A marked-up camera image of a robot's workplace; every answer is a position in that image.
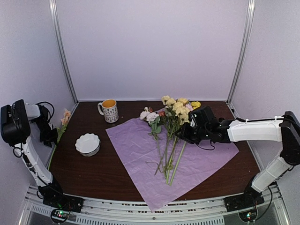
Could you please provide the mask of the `bright yellow fake flower stem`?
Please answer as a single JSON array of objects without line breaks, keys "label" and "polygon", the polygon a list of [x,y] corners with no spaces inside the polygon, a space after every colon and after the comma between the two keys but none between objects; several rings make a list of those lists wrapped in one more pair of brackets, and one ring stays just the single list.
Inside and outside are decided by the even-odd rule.
[{"label": "bright yellow fake flower stem", "polygon": [[193,109],[197,109],[201,106],[201,103],[199,101],[193,101],[191,102],[191,106]]}]

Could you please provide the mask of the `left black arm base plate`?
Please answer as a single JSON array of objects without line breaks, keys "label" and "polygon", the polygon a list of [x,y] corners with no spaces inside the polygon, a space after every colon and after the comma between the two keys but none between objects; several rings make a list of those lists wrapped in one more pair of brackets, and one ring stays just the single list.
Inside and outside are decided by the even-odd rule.
[{"label": "left black arm base plate", "polygon": [[80,213],[83,207],[84,199],[70,195],[54,195],[51,197],[44,197],[43,204],[61,209],[64,211],[71,211]]}]

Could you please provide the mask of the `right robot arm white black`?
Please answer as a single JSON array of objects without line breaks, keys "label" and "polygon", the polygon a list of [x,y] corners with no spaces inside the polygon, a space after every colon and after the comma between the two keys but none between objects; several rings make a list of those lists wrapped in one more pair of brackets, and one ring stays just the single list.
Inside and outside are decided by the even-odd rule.
[{"label": "right robot arm white black", "polygon": [[282,143],[282,150],[245,188],[240,197],[240,203],[245,207],[250,207],[271,183],[300,164],[300,123],[291,111],[269,119],[225,120],[216,118],[211,109],[205,107],[189,112],[188,121],[175,135],[190,144],[199,144],[203,140],[213,143]]}]

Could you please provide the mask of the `pale yellow fake flower bunch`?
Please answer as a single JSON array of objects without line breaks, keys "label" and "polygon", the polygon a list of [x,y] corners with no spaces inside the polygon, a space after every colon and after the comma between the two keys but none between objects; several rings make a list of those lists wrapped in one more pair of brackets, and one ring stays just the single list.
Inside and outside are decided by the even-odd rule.
[{"label": "pale yellow fake flower bunch", "polygon": [[172,128],[174,130],[173,130],[172,140],[168,145],[168,152],[167,152],[168,153],[167,159],[168,159],[173,147],[174,139],[177,138],[175,136],[175,132],[178,131],[185,122],[188,122],[188,113],[191,112],[193,108],[189,100],[187,100],[186,98],[174,99],[168,95],[162,97],[162,103],[165,106],[165,108],[166,107],[170,108],[173,117]]}]

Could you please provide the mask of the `peach fake flower stem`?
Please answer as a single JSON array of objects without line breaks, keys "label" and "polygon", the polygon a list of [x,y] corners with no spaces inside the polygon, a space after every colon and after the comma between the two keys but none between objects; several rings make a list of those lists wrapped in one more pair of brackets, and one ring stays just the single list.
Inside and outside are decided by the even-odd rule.
[{"label": "peach fake flower stem", "polygon": [[67,126],[68,126],[68,123],[70,121],[71,116],[72,116],[71,111],[68,110],[68,109],[65,109],[65,111],[63,113],[63,118],[61,119],[61,127],[57,128],[57,131],[58,131],[57,144],[55,145],[55,147],[54,147],[54,149],[53,149],[53,151],[51,153],[47,169],[50,169],[52,158],[54,156],[54,152],[55,152],[55,150],[57,148],[58,143],[60,142],[60,139],[61,139],[62,135],[65,133],[65,131],[67,129]]}]

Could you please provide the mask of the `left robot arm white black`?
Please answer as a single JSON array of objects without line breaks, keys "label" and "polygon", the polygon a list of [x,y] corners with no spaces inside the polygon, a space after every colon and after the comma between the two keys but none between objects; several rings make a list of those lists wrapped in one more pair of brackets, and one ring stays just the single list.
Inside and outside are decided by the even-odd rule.
[{"label": "left robot arm white black", "polygon": [[41,161],[31,140],[30,123],[40,131],[39,141],[47,146],[57,145],[58,131],[50,125],[54,112],[43,106],[44,102],[26,104],[20,99],[0,109],[0,133],[3,141],[13,148],[13,154],[21,158],[34,178],[43,198],[49,198],[57,208],[67,204],[67,197],[51,172]]}]

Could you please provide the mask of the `pink white fake rose stem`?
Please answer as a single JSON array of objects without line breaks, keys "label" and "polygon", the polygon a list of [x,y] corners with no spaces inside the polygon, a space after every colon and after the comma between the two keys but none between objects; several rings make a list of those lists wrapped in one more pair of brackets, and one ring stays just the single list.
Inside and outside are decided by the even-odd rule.
[{"label": "pink white fake rose stem", "polygon": [[162,131],[162,127],[160,124],[160,115],[157,112],[154,112],[152,108],[150,107],[145,107],[144,110],[140,113],[139,116],[140,120],[144,120],[145,122],[148,123],[148,125],[151,128],[151,131],[148,133],[148,135],[152,136],[154,140],[156,141],[156,146],[158,150],[158,155],[159,155],[159,162],[157,164],[157,168],[155,171],[155,175],[157,174],[158,171],[161,173],[163,172],[162,168],[162,153],[159,145],[159,134]]}]

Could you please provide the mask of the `purple wrapping paper sheet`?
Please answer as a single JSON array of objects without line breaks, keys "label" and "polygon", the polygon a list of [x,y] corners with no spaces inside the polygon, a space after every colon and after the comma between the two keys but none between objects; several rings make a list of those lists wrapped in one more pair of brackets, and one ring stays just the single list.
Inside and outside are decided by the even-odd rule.
[{"label": "purple wrapping paper sheet", "polygon": [[[108,128],[106,132],[136,189],[151,211],[164,207],[204,182],[239,152],[233,143],[213,144],[202,141],[199,146],[187,143],[173,183],[169,186],[162,173],[154,175],[158,150],[153,137],[148,135],[150,127],[147,122],[139,118],[130,119]],[[174,168],[183,143],[183,140],[178,139]]]}]

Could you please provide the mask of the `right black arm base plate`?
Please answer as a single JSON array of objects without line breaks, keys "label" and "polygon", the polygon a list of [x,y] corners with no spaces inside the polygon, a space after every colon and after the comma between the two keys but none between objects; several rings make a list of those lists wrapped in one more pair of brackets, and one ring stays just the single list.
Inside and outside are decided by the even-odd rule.
[{"label": "right black arm base plate", "polygon": [[241,194],[226,197],[224,199],[227,212],[251,208],[258,204],[264,203],[264,198],[260,195]]}]

